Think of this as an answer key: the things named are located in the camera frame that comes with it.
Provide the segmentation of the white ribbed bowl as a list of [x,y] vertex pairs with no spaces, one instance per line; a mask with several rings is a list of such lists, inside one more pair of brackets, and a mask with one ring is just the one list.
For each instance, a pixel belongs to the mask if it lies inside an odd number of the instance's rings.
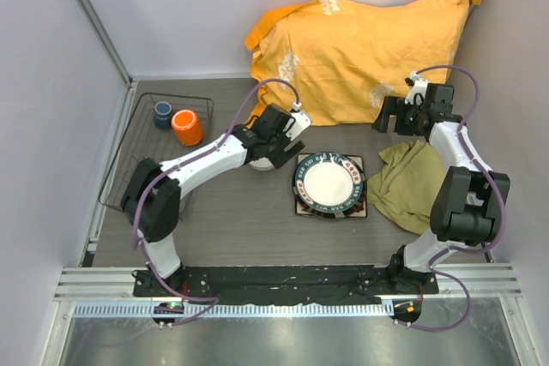
[[257,171],[271,171],[275,168],[267,158],[251,161],[249,166]]

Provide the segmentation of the orange cup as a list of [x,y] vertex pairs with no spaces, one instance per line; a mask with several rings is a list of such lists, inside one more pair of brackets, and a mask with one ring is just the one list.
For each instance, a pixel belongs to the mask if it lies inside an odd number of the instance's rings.
[[177,111],[172,116],[171,126],[178,141],[187,147],[196,146],[203,140],[202,124],[195,111]]

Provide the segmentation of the blue cup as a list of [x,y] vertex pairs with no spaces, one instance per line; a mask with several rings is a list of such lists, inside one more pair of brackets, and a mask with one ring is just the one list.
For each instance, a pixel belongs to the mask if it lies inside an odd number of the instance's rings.
[[154,106],[154,126],[158,129],[171,128],[172,105],[165,101],[160,101]]

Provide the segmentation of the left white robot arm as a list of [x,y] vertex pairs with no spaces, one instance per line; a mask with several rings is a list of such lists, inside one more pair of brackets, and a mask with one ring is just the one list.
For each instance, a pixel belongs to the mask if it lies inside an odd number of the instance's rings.
[[143,247],[154,273],[153,286],[160,294],[176,295],[184,281],[184,265],[172,234],[181,200],[221,173],[244,165],[280,169],[305,147],[298,137],[311,125],[303,110],[268,105],[251,126],[235,124],[192,153],[161,163],[144,159],[138,164],[120,207],[133,225],[134,244]]

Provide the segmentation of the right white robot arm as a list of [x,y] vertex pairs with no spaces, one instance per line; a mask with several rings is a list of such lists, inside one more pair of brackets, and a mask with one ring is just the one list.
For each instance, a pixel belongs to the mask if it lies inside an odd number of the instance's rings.
[[430,228],[391,256],[384,276],[390,288],[411,293],[434,280],[432,269],[460,251],[478,254],[503,229],[510,178],[479,156],[463,117],[453,112],[455,89],[419,75],[406,79],[406,97],[388,96],[372,128],[386,132],[395,117],[398,135],[422,135],[447,171],[430,213]]

